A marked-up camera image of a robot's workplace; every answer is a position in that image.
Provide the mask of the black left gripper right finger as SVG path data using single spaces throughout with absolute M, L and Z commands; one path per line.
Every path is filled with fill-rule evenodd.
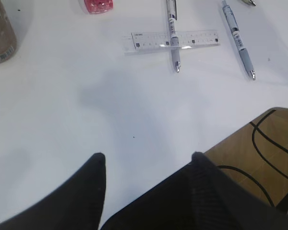
M 203 153 L 188 166 L 199 230 L 288 230 L 288 216 L 237 185 Z

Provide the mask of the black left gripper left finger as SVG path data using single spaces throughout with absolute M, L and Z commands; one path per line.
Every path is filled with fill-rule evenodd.
M 51 194 L 0 223 L 0 230 L 97 230 L 106 193 L 106 158 L 93 154 Z

